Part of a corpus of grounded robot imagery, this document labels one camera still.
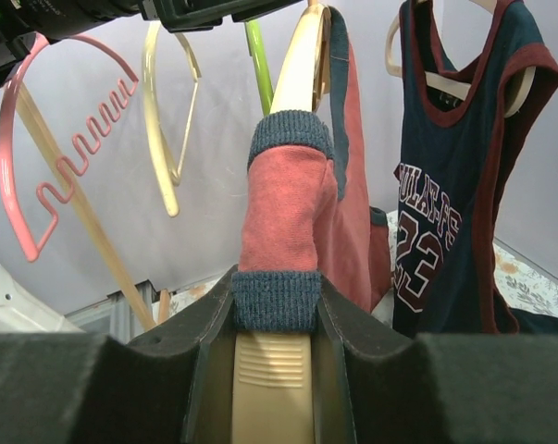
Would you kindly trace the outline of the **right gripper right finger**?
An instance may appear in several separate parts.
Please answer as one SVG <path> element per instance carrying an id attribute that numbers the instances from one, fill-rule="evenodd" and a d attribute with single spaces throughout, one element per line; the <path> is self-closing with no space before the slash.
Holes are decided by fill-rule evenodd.
<path id="1" fill-rule="evenodd" d="M 558 335 L 395 332 L 323 280 L 319 443 L 558 443 Z"/>

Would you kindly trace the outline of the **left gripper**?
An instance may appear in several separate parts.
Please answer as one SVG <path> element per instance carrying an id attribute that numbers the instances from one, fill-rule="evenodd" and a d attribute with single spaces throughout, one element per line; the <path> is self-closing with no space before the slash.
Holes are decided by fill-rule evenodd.
<path id="1" fill-rule="evenodd" d="M 166 30 L 208 31 L 229 17 L 244 22 L 291 6 L 293 1 L 11 1 L 9 33 L 36 31 L 62 40 L 116 19 L 140 16 L 159 21 Z"/>

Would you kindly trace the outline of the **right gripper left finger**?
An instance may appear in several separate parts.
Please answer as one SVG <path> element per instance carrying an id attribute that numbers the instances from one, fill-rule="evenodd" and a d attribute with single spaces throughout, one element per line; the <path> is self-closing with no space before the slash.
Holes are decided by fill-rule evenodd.
<path id="1" fill-rule="evenodd" d="M 228 443 L 230 276 L 128 344 L 0 334 L 0 443 Z"/>

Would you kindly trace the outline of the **red tank top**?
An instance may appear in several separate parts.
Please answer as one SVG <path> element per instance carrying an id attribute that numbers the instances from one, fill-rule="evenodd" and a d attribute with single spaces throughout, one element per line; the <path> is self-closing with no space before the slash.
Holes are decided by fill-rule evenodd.
<path id="1" fill-rule="evenodd" d="M 285 110 L 254 131 L 231 283 L 243 330 L 313 330 L 323 279 L 366 312 L 391 285 L 388 220 L 368 199 L 356 64 L 337 9 L 330 25 L 331 121 Z"/>

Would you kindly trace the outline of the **green hanger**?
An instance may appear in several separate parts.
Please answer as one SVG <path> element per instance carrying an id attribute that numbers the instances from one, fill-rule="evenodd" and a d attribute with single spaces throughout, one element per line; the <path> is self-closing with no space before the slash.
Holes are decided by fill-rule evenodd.
<path id="1" fill-rule="evenodd" d="M 270 78 L 262 32 L 258 21 L 255 19 L 245 22 L 244 26 L 249 54 L 254 65 L 254 74 L 256 77 L 261 108 L 263 114 L 266 116 L 270 112 L 274 91 Z"/>

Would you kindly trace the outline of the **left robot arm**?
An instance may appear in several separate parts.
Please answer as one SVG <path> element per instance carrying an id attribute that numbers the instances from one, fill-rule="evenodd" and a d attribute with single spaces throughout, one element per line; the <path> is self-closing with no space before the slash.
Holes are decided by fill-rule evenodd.
<path id="1" fill-rule="evenodd" d="M 76 179 L 84 174 L 84 168 L 76 168 L 68 157 L 53 147 L 54 139 L 25 88 L 23 79 L 27 69 L 44 48 L 66 39 L 87 43 L 114 59 L 132 82 L 131 86 L 127 86 L 121 81 L 118 88 L 110 93 L 109 103 L 100 104 L 100 120 L 88 118 L 87 128 L 94 138 L 93 143 L 88 143 L 80 134 L 74 136 L 73 146 L 84 167 L 89 165 L 89 155 L 100 149 L 102 139 L 120 118 L 136 86 L 143 86 L 152 161 L 167 211 L 170 215 L 175 215 L 178 206 L 172 194 L 174 186 L 180 182 L 181 167 L 173 163 L 164 139 L 157 135 L 159 121 L 155 93 L 155 46 L 159 30 L 165 28 L 177 36 L 189 57 L 192 74 L 198 79 L 200 70 L 185 39 L 186 33 L 209 31 L 220 25 L 225 17 L 244 23 L 261 103 L 264 111 L 269 111 L 274 92 L 264 46 L 257 34 L 254 20 L 287 6 L 287 1 L 0 1 L 0 89 L 5 91 L 0 109 L 0 187 L 7 217 L 26 258 L 33 262 L 39 257 L 58 222 L 56 209 L 44 195 L 50 192 L 62 204 L 73 202 L 80 208 L 81 221 L 118 281 L 132 311 L 145 329 L 155 326 L 151 313 L 131 283 L 77 184 Z M 141 15 L 150 24 L 143 51 L 141 78 L 137 77 L 116 52 L 86 33 L 114 19 L 135 15 Z M 66 189 L 64 193 L 60 193 L 49 183 L 39 185 L 37 197 L 51 216 L 50 225 L 40 240 L 35 240 L 29 230 L 16 191 L 12 148 L 16 114 L 21 116 L 40 151 L 53 160 L 56 177 L 64 183 Z"/>

